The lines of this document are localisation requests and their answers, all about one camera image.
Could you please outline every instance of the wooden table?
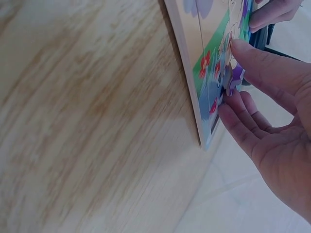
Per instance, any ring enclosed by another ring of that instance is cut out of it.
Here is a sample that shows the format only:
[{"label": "wooden table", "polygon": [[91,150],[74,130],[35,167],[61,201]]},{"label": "wooden table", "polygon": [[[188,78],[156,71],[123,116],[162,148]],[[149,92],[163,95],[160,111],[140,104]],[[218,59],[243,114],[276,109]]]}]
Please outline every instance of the wooden table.
[{"label": "wooden table", "polygon": [[199,147],[163,2],[0,11],[0,232],[172,232],[217,143]]}]

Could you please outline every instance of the finger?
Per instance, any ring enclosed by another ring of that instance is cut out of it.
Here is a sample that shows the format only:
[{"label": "finger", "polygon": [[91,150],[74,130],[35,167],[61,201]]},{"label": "finger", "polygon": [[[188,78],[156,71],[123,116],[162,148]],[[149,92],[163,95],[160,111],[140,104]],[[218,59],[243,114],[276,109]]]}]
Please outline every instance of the finger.
[{"label": "finger", "polygon": [[234,40],[231,50],[249,75],[293,96],[311,82],[311,66],[308,63],[260,51],[243,40]]},{"label": "finger", "polygon": [[252,158],[254,147],[259,139],[240,121],[232,108],[222,104],[218,108],[219,117],[238,145]]},{"label": "finger", "polygon": [[263,130],[266,131],[268,133],[270,133],[270,130],[272,129],[271,124],[269,123],[269,121],[261,114],[260,111],[258,111],[256,104],[253,100],[253,98],[251,97],[251,95],[246,92],[246,91],[242,91],[240,93],[241,99],[247,109],[247,111],[249,112],[250,116],[253,118],[253,120],[256,122],[256,124],[258,125],[258,127]]},{"label": "finger", "polygon": [[285,4],[283,0],[269,1],[263,7],[254,11],[249,20],[251,28],[257,28],[260,25],[267,24],[273,19],[292,10],[291,4]]},{"label": "finger", "polygon": [[287,112],[289,112],[292,115],[295,115],[297,113],[297,109],[294,103],[294,97],[291,94],[288,94],[287,92],[271,86],[267,85],[260,79],[256,79],[252,77],[251,75],[248,75],[247,73],[244,74],[245,79],[252,84],[254,87],[268,95],[270,98],[272,98],[278,105],[280,105],[282,108],[284,108]]},{"label": "finger", "polygon": [[256,137],[263,139],[265,136],[269,135],[269,133],[260,129],[254,119],[251,117],[243,103],[241,95],[237,90],[233,91],[233,95],[231,97],[224,96],[224,101],[235,112],[243,125],[245,125]]},{"label": "finger", "polygon": [[286,126],[272,127],[270,122],[261,114],[260,111],[257,110],[256,104],[253,98],[251,97],[251,95],[246,91],[240,92],[240,95],[249,114],[254,119],[254,121],[257,123],[259,128],[261,128],[262,130],[270,134],[280,133],[281,131],[288,129],[289,127],[293,125],[293,122],[292,122],[291,124],[286,125]]},{"label": "finger", "polygon": [[295,16],[295,13],[297,12],[298,8],[297,9],[294,9],[294,10],[291,10],[285,14],[282,14],[281,16],[278,16],[276,17],[275,19],[269,21],[269,22],[266,22],[262,25],[260,25],[259,27],[256,27],[256,28],[250,28],[250,31],[251,33],[255,33],[257,32],[258,30],[270,25],[270,24],[276,24],[276,23],[280,23],[280,22],[284,22],[284,21],[289,21],[289,20],[292,20],[293,17]]}]

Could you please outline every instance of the white floor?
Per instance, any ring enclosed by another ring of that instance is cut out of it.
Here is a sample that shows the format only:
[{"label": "white floor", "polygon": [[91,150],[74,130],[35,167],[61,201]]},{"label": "white floor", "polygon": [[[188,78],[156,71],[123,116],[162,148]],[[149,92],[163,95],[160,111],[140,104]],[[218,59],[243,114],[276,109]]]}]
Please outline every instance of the white floor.
[{"label": "white floor", "polygon": [[[305,1],[303,6],[291,22],[276,25],[271,47],[311,62],[311,2]],[[292,117],[263,93],[254,88],[248,91],[273,125],[291,121]],[[274,196],[226,133],[175,232],[306,233],[311,232],[311,226]]]}]

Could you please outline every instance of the hand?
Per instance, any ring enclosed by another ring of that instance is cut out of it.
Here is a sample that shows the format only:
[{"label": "hand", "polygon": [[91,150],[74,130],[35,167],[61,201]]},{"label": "hand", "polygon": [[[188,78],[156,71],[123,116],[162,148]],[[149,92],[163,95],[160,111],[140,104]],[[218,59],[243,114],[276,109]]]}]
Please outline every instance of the hand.
[{"label": "hand", "polygon": [[251,32],[274,23],[292,20],[303,0],[271,0],[256,10],[249,21]]},{"label": "hand", "polygon": [[247,92],[224,97],[219,115],[263,179],[285,204],[311,223],[311,64],[234,40],[232,53],[246,79],[294,119],[274,128]]}]

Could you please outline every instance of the wooden puzzle board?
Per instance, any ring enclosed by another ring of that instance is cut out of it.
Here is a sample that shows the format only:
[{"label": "wooden puzzle board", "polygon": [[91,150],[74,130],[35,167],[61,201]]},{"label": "wooden puzzle board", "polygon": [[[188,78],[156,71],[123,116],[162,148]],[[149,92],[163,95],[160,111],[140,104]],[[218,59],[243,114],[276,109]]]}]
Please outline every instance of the wooden puzzle board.
[{"label": "wooden puzzle board", "polygon": [[188,81],[202,147],[218,122],[223,93],[239,88],[244,71],[231,41],[249,40],[252,0],[166,0]]}]

